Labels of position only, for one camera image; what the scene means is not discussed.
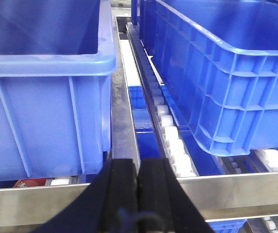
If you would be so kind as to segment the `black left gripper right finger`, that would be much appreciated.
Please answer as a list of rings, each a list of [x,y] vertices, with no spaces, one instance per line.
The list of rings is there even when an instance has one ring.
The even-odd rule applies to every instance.
[[[165,158],[145,158],[138,176],[139,210],[156,214],[139,223],[140,233],[212,233],[214,230],[177,181]]]

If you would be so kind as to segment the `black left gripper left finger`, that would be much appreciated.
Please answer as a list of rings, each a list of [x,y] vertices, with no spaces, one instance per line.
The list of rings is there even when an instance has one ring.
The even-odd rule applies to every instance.
[[[36,233],[100,233],[118,224],[118,211],[137,211],[137,176],[131,159],[110,159],[93,182]]]

